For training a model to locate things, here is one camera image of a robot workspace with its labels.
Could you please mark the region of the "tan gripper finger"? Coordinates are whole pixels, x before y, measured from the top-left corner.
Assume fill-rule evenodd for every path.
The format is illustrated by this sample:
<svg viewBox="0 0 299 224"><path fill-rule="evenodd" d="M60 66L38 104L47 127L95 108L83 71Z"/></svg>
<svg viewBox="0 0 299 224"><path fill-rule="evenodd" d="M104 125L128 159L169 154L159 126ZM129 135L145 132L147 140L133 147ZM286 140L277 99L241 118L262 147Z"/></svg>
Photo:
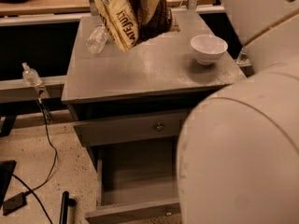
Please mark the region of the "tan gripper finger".
<svg viewBox="0 0 299 224"><path fill-rule="evenodd" d="M146 25L154 15L160 0L141 0L142 24Z"/></svg>

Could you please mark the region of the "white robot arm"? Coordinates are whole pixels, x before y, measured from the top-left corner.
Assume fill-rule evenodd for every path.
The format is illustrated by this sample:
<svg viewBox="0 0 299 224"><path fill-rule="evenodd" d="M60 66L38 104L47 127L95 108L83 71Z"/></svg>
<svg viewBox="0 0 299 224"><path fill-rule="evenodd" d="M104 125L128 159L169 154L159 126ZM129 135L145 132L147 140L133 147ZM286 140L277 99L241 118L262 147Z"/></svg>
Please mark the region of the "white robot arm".
<svg viewBox="0 0 299 224"><path fill-rule="evenodd" d="M299 224L299 0L221 0L253 76L201 102L177 153L183 224Z"/></svg>

